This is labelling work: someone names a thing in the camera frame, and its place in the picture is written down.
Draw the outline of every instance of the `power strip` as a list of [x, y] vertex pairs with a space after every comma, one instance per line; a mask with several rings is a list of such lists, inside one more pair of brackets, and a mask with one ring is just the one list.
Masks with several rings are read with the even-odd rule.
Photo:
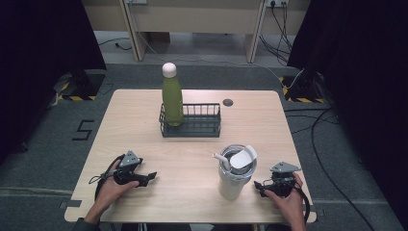
[[275, 8], [283, 8], [283, 6], [288, 7], [289, 0], [268, 0], [267, 1], [267, 7], [270, 7], [270, 3], [274, 1], [275, 2]]

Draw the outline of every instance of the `wire basket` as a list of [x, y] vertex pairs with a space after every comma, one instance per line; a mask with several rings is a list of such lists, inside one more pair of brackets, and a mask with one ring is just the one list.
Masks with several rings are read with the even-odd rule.
[[165, 106], [162, 104], [159, 121], [162, 135], [169, 137], [209, 137], [218, 138], [221, 130], [221, 110], [219, 104], [183, 104], [184, 120], [179, 126], [170, 126]]

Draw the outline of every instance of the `yellow black tape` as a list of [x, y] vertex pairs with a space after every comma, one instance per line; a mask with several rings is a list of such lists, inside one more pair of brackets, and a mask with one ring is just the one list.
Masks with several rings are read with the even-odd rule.
[[291, 89], [288, 89], [288, 86], [285, 86], [283, 84], [283, 81], [285, 80], [285, 77], [280, 77], [279, 78], [281, 84], [284, 86], [282, 88], [283, 94], [285, 95], [285, 99], [290, 101], [290, 102], [301, 102], [301, 103], [323, 103], [323, 99], [318, 96], [316, 92], [314, 92], [313, 95], [302, 95], [299, 97], [299, 95], [294, 96], [291, 94]]
[[83, 101], [95, 100], [96, 96], [60, 95], [60, 100]]
[[95, 100], [95, 96], [87, 96], [87, 95], [69, 95], [64, 94], [64, 91], [68, 89], [70, 82], [66, 82], [61, 89], [61, 95], [58, 97], [59, 100], [71, 100], [71, 101], [83, 101], [83, 100]]

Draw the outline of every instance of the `hand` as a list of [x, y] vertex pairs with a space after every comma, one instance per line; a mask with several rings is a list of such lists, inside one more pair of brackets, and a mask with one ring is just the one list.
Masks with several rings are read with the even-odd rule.
[[[297, 183], [295, 184], [295, 187], [301, 188], [303, 182], [300, 180], [299, 175], [294, 172], [293, 176]], [[265, 190], [265, 195], [273, 199], [283, 217], [285, 217], [291, 225], [293, 231], [306, 230], [303, 216], [303, 199], [296, 189], [292, 189], [291, 193], [285, 198], [280, 197], [276, 195], [275, 192], [269, 190]]]
[[[120, 160], [117, 160], [111, 169], [116, 169]], [[109, 209], [112, 203], [117, 201], [124, 193], [138, 186], [138, 181], [131, 181], [126, 185], [118, 185], [113, 177], [108, 177], [102, 185], [98, 197], [89, 209], [84, 220], [88, 223], [96, 224], [101, 218], [102, 214]]]

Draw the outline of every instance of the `black curtain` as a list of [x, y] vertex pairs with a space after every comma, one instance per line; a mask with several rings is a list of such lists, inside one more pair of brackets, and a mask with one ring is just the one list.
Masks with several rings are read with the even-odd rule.
[[106, 69], [81, 0], [1, 5], [1, 130], [6, 139], [0, 161], [27, 139], [57, 80], [75, 69]]
[[407, 56], [408, 1], [312, 0], [288, 61], [324, 75], [345, 130], [406, 230]]

